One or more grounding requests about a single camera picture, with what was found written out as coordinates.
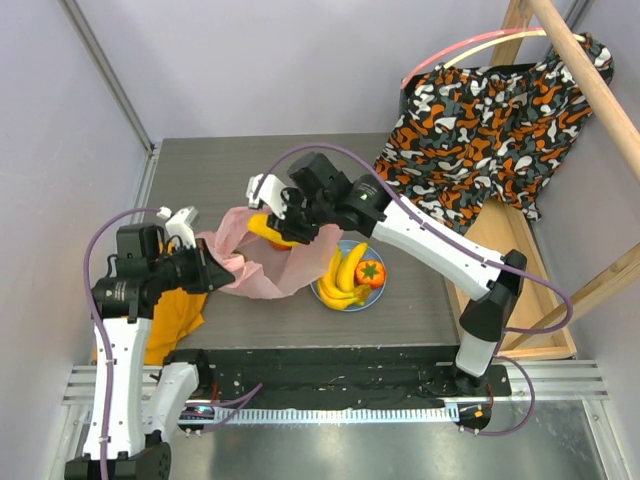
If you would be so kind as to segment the yellow green mango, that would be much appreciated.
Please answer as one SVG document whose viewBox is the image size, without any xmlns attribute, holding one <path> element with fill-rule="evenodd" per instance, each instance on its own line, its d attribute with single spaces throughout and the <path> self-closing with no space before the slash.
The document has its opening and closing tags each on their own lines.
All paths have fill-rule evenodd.
<svg viewBox="0 0 640 480">
<path fill-rule="evenodd" d="M 254 235 L 257 235 L 265 240 L 286 244 L 292 248 L 298 246 L 296 241 L 285 240 L 282 235 L 276 230 L 268 226 L 269 215 L 266 213 L 255 213 L 248 220 L 248 231 Z"/>
</svg>

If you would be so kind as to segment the orange tangerine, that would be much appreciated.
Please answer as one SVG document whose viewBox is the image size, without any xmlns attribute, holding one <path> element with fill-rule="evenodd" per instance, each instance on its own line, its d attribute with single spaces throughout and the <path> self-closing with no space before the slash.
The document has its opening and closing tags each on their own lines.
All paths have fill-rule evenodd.
<svg viewBox="0 0 640 480">
<path fill-rule="evenodd" d="M 277 242 L 273 242 L 273 241 L 269 241 L 269 245 L 278 251 L 289 251 L 292 249 L 291 246 L 286 245 L 286 244 L 281 244 L 281 243 L 277 243 Z"/>
</svg>

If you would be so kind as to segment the red orange persimmon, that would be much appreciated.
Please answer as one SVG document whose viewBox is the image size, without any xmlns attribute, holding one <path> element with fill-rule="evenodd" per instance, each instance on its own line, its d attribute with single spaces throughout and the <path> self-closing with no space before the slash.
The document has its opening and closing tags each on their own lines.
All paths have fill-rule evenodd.
<svg viewBox="0 0 640 480">
<path fill-rule="evenodd" d="M 368 285 L 377 290 L 384 286 L 387 272 L 384 264 L 378 260 L 362 260 L 355 270 L 355 281 L 358 285 Z"/>
</svg>

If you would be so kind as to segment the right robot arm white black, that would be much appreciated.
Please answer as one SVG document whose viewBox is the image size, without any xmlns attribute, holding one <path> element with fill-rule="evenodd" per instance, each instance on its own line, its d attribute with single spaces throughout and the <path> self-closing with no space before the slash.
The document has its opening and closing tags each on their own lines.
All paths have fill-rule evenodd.
<svg viewBox="0 0 640 480">
<path fill-rule="evenodd" d="M 373 172 L 349 180 L 322 153 L 305 154 L 287 174 L 290 185 L 267 174 L 247 188 L 250 206 L 268 206 L 267 224 L 284 239 L 308 244 L 320 227 L 336 225 L 404 251 L 465 293 L 469 301 L 459 319 L 462 335 L 450 381 L 465 395 L 483 388 L 521 294 L 522 279 L 515 272 L 525 268 L 526 257 L 516 250 L 502 255 L 464 238 Z"/>
</svg>

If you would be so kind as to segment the pink plastic bag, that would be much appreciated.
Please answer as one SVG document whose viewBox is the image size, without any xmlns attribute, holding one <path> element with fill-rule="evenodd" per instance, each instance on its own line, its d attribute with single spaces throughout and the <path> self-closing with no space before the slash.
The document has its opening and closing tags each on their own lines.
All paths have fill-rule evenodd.
<svg viewBox="0 0 640 480">
<path fill-rule="evenodd" d="M 327 272 L 343 235 L 337 226 L 321 227 L 308 245 L 280 251 L 249 231 L 249 220 L 256 213 L 247 207 L 232 208 L 216 231 L 198 235 L 214 259 L 235 277 L 221 289 L 223 293 L 258 300 L 285 298 Z"/>
</svg>

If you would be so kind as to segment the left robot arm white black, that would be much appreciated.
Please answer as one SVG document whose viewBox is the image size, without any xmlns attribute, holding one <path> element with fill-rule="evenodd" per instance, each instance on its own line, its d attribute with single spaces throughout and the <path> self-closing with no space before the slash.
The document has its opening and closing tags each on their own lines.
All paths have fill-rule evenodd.
<svg viewBox="0 0 640 480">
<path fill-rule="evenodd" d="M 113 270 L 90 291 L 97 343 L 89 431 L 67 479 L 166 479 L 170 438 L 187 400 L 205 397 L 214 373 L 198 349 L 164 358 L 149 401 L 142 399 L 144 358 L 161 296 L 182 289 L 211 293 L 234 277 L 185 221 L 118 229 Z"/>
</svg>

